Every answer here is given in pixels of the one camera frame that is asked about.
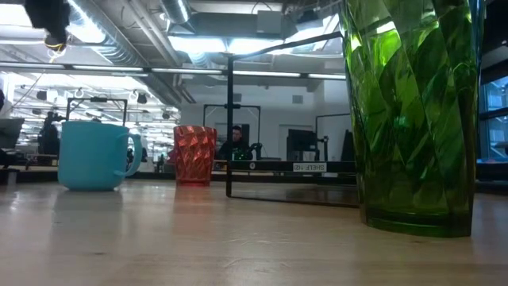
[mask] faceted glass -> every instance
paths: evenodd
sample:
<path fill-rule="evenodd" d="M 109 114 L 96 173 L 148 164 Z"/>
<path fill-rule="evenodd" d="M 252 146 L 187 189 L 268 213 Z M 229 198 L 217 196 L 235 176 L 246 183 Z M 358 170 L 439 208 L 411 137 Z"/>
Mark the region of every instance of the faceted glass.
<path fill-rule="evenodd" d="M 471 233 L 483 0 L 344 0 L 362 219 Z"/>

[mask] person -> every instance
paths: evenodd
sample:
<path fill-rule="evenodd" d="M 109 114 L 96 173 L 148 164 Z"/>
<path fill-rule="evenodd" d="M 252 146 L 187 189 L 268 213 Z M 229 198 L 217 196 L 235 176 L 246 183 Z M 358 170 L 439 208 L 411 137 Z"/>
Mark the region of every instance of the person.
<path fill-rule="evenodd" d="M 226 160 L 228 157 L 229 142 L 226 141 L 222 144 L 217 158 L 219 160 Z M 233 127 L 233 159 L 234 160 L 252 160 L 252 150 L 249 148 L 248 143 L 244 141 L 241 133 L 241 127 Z"/>

